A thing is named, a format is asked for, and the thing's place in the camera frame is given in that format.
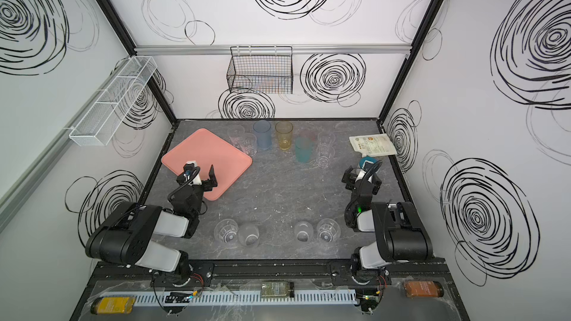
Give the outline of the yellow plastic cup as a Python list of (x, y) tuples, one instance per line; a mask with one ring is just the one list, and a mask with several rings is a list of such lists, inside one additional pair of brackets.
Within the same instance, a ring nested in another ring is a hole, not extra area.
[(287, 151), (291, 148), (293, 129), (293, 124), (289, 121), (281, 120), (276, 123), (275, 132), (277, 135), (277, 143), (281, 150)]

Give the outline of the blue plastic cup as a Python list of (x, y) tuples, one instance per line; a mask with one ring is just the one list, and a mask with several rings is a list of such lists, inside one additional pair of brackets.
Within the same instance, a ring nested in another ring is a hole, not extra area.
[(258, 120), (253, 125), (259, 150), (269, 150), (272, 147), (272, 124), (267, 120)]

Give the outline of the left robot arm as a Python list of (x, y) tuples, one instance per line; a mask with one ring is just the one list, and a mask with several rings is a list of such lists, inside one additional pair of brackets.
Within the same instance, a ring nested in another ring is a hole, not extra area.
[(191, 160), (176, 178), (178, 187), (167, 197), (171, 208), (158, 205), (122, 203), (89, 236), (86, 255), (115, 265), (136, 265), (171, 278), (176, 287), (194, 279), (204, 282), (194, 272), (188, 253), (153, 242), (154, 235), (190, 239), (203, 215), (204, 194), (218, 187), (213, 166), (203, 180), (201, 167)]

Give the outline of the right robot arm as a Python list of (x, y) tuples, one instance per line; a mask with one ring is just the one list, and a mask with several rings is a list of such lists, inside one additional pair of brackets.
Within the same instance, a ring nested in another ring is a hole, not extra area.
[(343, 217), (347, 227), (372, 233), (375, 242), (356, 248), (350, 273), (355, 282), (367, 285), (382, 268), (393, 263), (425, 262), (434, 258), (428, 232), (412, 202), (375, 202), (382, 186), (377, 172), (380, 160), (362, 158), (357, 168), (345, 170), (342, 183), (351, 192)]

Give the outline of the pink plastic tray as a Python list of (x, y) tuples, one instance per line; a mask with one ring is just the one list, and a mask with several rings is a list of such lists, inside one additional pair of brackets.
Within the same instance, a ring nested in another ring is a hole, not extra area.
[(252, 158), (207, 129), (198, 129), (189, 138), (169, 151), (161, 162), (176, 175), (183, 173), (187, 162), (201, 167), (202, 180), (214, 167), (218, 186), (204, 194), (210, 202), (218, 200), (229, 187), (252, 165)]

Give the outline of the teal plastic cup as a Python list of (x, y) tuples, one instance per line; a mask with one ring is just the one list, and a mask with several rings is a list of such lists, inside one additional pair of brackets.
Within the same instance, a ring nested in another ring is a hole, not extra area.
[(312, 158), (313, 142), (307, 137), (298, 137), (295, 142), (295, 155), (299, 163), (309, 163)]

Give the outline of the clear faceted glass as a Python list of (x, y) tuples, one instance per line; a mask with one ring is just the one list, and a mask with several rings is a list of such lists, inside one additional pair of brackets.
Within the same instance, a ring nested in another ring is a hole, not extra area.
[(257, 137), (251, 133), (245, 133), (239, 139), (241, 150), (250, 157), (257, 154)]

